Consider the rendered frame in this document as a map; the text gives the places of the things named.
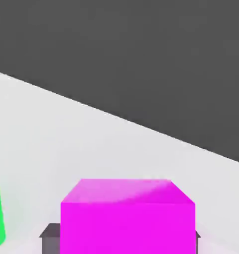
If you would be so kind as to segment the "small magenta cube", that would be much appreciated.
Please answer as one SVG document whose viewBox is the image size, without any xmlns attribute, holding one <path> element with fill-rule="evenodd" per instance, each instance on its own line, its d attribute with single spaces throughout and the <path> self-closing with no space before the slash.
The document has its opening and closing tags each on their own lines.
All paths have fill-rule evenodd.
<svg viewBox="0 0 239 254">
<path fill-rule="evenodd" d="M 195 203 L 170 180 L 81 179 L 61 202 L 60 254 L 196 254 Z"/>
</svg>

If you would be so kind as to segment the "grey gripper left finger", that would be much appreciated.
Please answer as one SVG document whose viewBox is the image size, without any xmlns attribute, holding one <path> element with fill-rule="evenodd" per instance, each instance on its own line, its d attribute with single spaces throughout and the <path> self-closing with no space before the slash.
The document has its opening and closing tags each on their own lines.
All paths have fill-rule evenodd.
<svg viewBox="0 0 239 254">
<path fill-rule="evenodd" d="M 31 254 L 60 254 L 60 223 L 35 226 L 32 230 Z"/>
</svg>

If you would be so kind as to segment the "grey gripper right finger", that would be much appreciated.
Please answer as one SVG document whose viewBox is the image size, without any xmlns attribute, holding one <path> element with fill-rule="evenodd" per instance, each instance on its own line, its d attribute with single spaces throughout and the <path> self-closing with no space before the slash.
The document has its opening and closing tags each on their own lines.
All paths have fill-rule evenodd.
<svg viewBox="0 0 239 254">
<path fill-rule="evenodd" d="M 196 231 L 196 254 L 208 254 L 209 252 L 209 241 L 206 232 Z"/>
</svg>

